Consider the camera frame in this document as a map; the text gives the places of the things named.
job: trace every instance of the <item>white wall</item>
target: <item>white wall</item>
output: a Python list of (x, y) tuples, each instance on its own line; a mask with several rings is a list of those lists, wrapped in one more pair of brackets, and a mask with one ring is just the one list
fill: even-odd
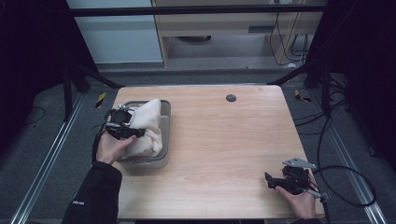
[[(151, 7), (149, 0), (67, 0), (70, 8)], [(153, 16), (76, 18), (95, 63), (161, 63)]]

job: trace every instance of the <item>wooden table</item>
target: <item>wooden table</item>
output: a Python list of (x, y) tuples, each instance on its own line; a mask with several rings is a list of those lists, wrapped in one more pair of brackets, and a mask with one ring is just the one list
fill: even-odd
[(282, 161), (306, 160), (278, 86), (122, 88), (114, 106), (154, 98), (172, 107), (169, 162), (147, 171), (114, 164), (123, 174), (119, 218), (293, 218), (263, 179), (282, 177)]

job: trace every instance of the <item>gray plastic bin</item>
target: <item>gray plastic bin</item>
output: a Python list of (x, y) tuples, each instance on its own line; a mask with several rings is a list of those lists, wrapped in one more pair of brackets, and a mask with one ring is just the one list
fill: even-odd
[[(125, 105), (139, 107), (148, 101), (131, 101)], [(135, 169), (159, 169), (163, 168), (169, 160), (169, 133), (171, 127), (171, 105), (168, 101), (161, 100), (161, 122), (160, 129), (163, 139), (163, 149), (156, 157), (129, 158), (117, 162), (127, 170)]]

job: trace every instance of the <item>white towel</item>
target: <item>white towel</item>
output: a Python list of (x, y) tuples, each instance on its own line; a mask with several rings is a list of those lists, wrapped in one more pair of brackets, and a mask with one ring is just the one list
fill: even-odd
[(146, 129), (145, 135), (136, 138), (134, 142), (125, 148), (122, 157), (155, 157), (163, 149), (163, 138), (160, 129), (161, 101), (150, 100), (144, 105), (130, 112), (132, 123), (130, 128)]

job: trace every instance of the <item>black sleeve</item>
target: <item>black sleeve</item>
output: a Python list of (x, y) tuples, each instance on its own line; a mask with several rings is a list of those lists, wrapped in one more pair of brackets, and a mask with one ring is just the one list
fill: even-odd
[(68, 205), (63, 224), (117, 223), (121, 180), (119, 170), (94, 162), (78, 194)]
[(321, 221), (318, 218), (310, 218), (310, 219), (301, 218), (291, 224), (321, 224)]

